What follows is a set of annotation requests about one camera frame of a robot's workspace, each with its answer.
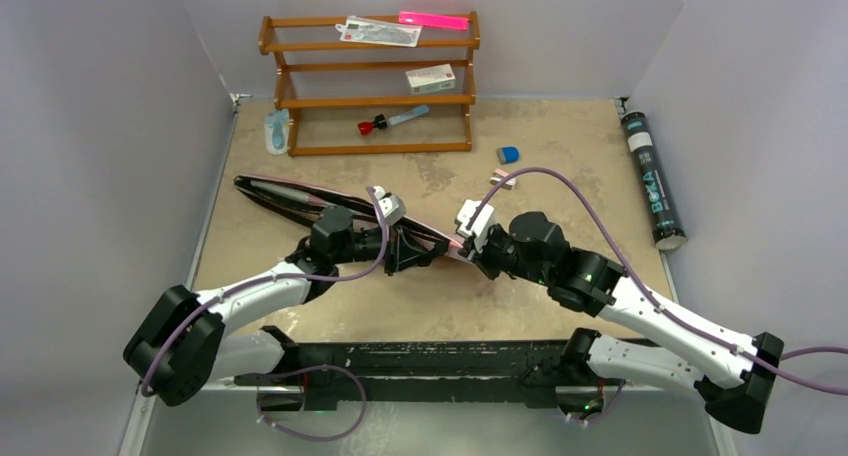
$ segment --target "red cap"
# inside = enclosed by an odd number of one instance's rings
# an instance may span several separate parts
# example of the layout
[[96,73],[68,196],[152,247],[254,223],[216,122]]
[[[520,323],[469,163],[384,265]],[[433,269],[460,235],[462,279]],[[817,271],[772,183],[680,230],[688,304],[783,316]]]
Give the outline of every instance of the red cap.
[[370,133],[374,129],[373,123],[362,122],[362,123],[359,123],[358,126],[359,126],[359,134],[361,134],[363,136]]

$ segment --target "table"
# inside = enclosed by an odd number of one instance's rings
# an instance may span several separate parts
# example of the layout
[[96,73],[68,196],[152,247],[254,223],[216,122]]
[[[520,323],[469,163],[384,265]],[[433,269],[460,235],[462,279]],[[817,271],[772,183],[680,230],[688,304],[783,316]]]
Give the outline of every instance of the table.
[[[407,214],[452,232],[465,199],[479,199],[498,167],[495,150],[516,146],[521,159],[504,169],[544,166],[571,178],[592,202],[634,269],[656,291],[671,297],[624,135],[612,101],[488,100],[472,116],[477,134],[470,153],[420,153],[295,158],[265,151],[263,117],[271,102],[243,102],[224,168],[195,289],[223,286],[267,270],[291,253],[306,231],[238,193],[232,179],[260,173],[309,181],[365,196],[379,184],[398,194]],[[362,144],[392,140],[435,141],[462,134],[455,115],[404,123]],[[387,116],[392,111],[386,109]],[[355,123],[373,119],[374,108],[304,111],[299,145],[349,140]],[[544,211],[563,228],[572,246],[613,257],[577,199],[560,182],[544,175],[523,176],[513,191],[492,202],[498,220],[508,225],[525,211]],[[353,274],[364,264],[344,265]],[[595,328],[615,337],[636,336],[617,325],[561,308],[545,288],[501,276],[486,279],[471,265],[442,258],[429,268],[387,277],[375,272],[338,283],[307,305],[289,308],[243,331],[274,324],[295,341],[410,341],[568,338],[574,328]]]

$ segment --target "bright pink object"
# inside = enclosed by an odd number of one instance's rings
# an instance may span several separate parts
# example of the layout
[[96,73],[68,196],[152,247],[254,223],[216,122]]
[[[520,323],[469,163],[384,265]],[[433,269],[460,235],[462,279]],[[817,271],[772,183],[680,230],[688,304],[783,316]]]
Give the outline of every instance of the bright pink object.
[[430,28],[456,29],[465,31],[468,29],[468,18],[457,18],[455,16],[442,16],[441,14],[413,13],[401,11],[398,22],[414,24],[416,26],[427,26]]

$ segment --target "cable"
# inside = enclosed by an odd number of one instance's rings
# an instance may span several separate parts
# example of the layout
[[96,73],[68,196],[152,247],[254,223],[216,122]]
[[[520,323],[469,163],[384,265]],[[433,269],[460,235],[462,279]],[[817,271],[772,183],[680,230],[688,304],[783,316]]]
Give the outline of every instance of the cable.
[[269,375],[266,375],[266,376],[263,376],[263,377],[273,378],[273,379],[287,378],[287,377],[290,377],[290,376],[297,376],[297,375],[300,375],[300,374],[305,375],[305,374],[311,373],[313,371],[326,371],[328,369],[342,373],[345,376],[347,376],[348,378],[350,378],[353,381],[353,384],[356,385],[356,389],[359,390],[359,394],[362,397],[362,409],[359,410],[359,416],[356,417],[356,421],[354,421],[353,424],[349,428],[347,428],[346,430],[342,431],[339,434],[334,434],[332,436],[315,436],[315,435],[312,435],[312,434],[302,433],[300,431],[297,431],[297,430],[294,430],[294,429],[291,429],[291,428],[287,428],[285,426],[277,424],[274,421],[271,421],[271,419],[268,416],[266,416],[265,413],[262,412],[262,394],[261,393],[256,395],[256,411],[259,413],[259,419],[257,419],[256,422],[257,423],[259,423],[259,422],[265,423],[268,426],[272,427],[273,429],[276,429],[278,431],[282,431],[282,432],[289,434],[291,436],[295,436],[295,437],[298,437],[298,438],[301,438],[301,439],[305,439],[307,441],[314,441],[314,442],[319,442],[319,443],[336,441],[336,440],[342,439],[345,436],[349,435],[350,433],[356,431],[356,428],[359,427],[359,425],[362,423],[362,419],[365,417],[365,407],[367,405],[367,403],[366,403],[367,397],[365,395],[365,387],[362,386],[362,382],[359,381],[359,378],[357,378],[356,375],[354,375],[353,373],[351,373],[347,369],[342,368],[340,366],[333,366],[333,365],[329,365],[329,364],[324,364],[324,365],[321,365],[321,366],[310,366],[308,368],[298,369],[297,371],[292,371],[292,372],[289,372],[289,373],[269,374]]
[[370,274],[374,271],[377,266],[380,265],[380,262],[383,260],[383,257],[386,255],[386,247],[389,243],[389,226],[386,224],[386,218],[383,216],[383,212],[380,211],[380,202],[377,200],[377,197],[374,195],[374,188],[368,188],[368,196],[371,198],[371,202],[374,204],[374,212],[377,215],[377,224],[380,226],[380,230],[382,233],[382,241],[380,242],[380,252],[377,254],[377,258],[371,263],[371,266],[368,266],[365,270],[353,274],[350,276],[321,276],[317,274],[303,274],[303,273],[284,273],[274,275],[263,276],[261,278],[250,279],[247,281],[243,281],[230,289],[224,291],[220,296],[215,296],[209,301],[203,303],[191,314],[188,315],[186,319],[181,322],[177,328],[171,333],[170,336],[165,340],[162,344],[162,347],[159,349],[159,352],[156,353],[156,356],[153,358],[153,362],[150,363],[150,367],[147,368],[147,373],[145,373],[144,378],[141,381],[141,394],[145,397],[150,397],[156,395],[155,391],[152,391],[150,388],[150,382],[153,380],[153,375],[156,373],[156,370],[159,368],[159,365],[162,364],[162,359],[165,357],[165,354],[168,353],[168,350],[171,349],[171,346],[174,345],[174,342],[183,331],[188,328],[195,319],[198,318],[201,314],[203,314],[210,307],[222,302],[223,300],[231,297],[234,294],[239,293],[240,291],[244,291],[245,289],[252,288],[254,286],[276,282],[282,279],[306,279],[308,281],[326,281],[326,282],[334,282],[340,283],[345,281],[353,281],[355,279],[359,279],[363,276]]
[[[786,371],[784,371],[784,370],[782,370],[778,367],[775,367],[774,365],[770,364],[768,361],[763,360],[762,358],[758,357],[755,354],[751,354],[748,351],[744,351],[744,350],[738,351],[736,345],[729,343],[729,342],[727,342],[727,341],[725,341],[725,340],[723,340],[719,337],[713,336],[712,334],[707,333],[706,331],[702,331],[701,329],[696,328],[695,326],[692,326],[691,324],[689,324],[686,321],[683,321],[682,319],[677,317],[677,315],[675,315],[674,313],[670,312],[667,308],[663,308],[661,303],[659,302],[659,300],[654,296],[653,292],[651,292],[651,290],[648,289],[647,286],[645,286],[645,283],[642,282],[642,280],[639,278],[639,275],[637,275],[636,271],[633,270],[633,267],[630,265],[630,262],[627,260],[627,258],[624,256],[624,254],[621,252],[621,249],[618,247],[618,245],[615,244],[615,241],[613,241],[612,236],[610,235],[609,231],[607,231],[607,228],[604,226],[604,223],[601,222],[601,218],[598,217],[598,214],[595,212],[595,209],[592,208],[592,205],[589,203],[589,201],[586,199],[586,197],[583,196],[583,193],[581,193],[580,190],[577,189],[577,186],[575,186],[574,183],[569,181],[568,178],[566,178],[562,174],[560,174],[560,173],[558,173],[558,172],[556,172],[552,169],[530,167],[530,168],[524,168],[524,169],[519,169],[517,171],[513,171],[512,173],[505,176],[503,179],[501,179],[500,182],[495,184],[495,186],[493,186],[492,189],[489,190],[489,192],[486,194],[486,196],[483,198],[483,200],[480,201],[480,204],[477,206],[477,209],[474,211],[474,214],[471,216],[471,219],[468,220],[468,224],[466,225],[466,228],[468,228],[468,229],[471,228],[471,225],[474,223],[474,221],[480,215],[480,212],[483,210],[483,208],[486,206],[486,204],[489,202],[489,200],[492,199],[492,197],[495,195],[497,190],[501,188],[501,186],[506,184],[506,182],[509,181],[510,179],[516,178],[516,177],[518,177],[522,174],[526,174],[526,173],[547,174],[549,176],[553,176],[554,178],[560,180],[563,184],[568,186],[568,189],[570,189],[571,192],[574,193],[575,196],[577,196],[577,199],[579,199],[580,202],[583,204],[583,207],[586,208],[586,211],[589,213],[589,216],[592,218],[592,220],[595,222],[595,225],[601,231],[601,234],[604,236],[604,239],[606,240],[610,249],[612,249],[612,251],[615,253],[615,256],[618,258],[618,260],[621,261],[621,264],[627,270],[627,274],[633,279],[633,282],[636,284],[636,287],[639,288],[639,292],[641,292],[645,296],[645,298],[647,298],[648,301],[651,302],[651,304],[654,306],[654,308],[656,308],[660,313],[664,314],[668,319],[670,319],[671,321],[676,323],[678,326],[682,327],[683,329],[686,329],[687,331],[689,331],[689,332],[691,332],[691,333],[693,333],[697,336],[700,336],[700,337],[706,339],[707,341],[713,342],[713,343],[715,343],[719,346],[727,348],[728,350],[730,350],[734,354],[737,354],[737,353],[741,354],[743,357],[747,358],[748,360],[753,361],[754,363],[760,365],[761,367],[767,369],[768,371],[774,373],[775,375],[780,376],[780,377],[782,377],[786,380],[792,381],[795,384],[799,384],[801,386],[805,386],[807,388],[814,389],[816,391],[821,391],[823,393],[837,394],[837,395],[840,395],[840,396],[848,396],[848,388],[841,388],[841,387],[838,387],[838,386],[830,386],[830,385],[827,385],[827,384],[817,383],[815,381],[810,381],[810,380],[795,376],[792,373],[786,372]],[[840,348],[840,347],[833,347],[833,346],[805,348],[805,349],[799,349],[799,350],[793,351],[789,354],[791,354],[790,357],[795,357],[795,356],[801,356],[803,354],[812,354],[812,353],[820,353],[820,352],[848,354],[848,348]]]

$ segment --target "blue eraser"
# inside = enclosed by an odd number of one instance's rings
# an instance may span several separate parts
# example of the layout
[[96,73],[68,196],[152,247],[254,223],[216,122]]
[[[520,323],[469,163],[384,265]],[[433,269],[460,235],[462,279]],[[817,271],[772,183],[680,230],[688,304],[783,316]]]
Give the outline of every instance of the blue eraser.
[[518,161],[518,148],[515,146],[504,146],[498,148],[498,161],[501,164],[509,164]]

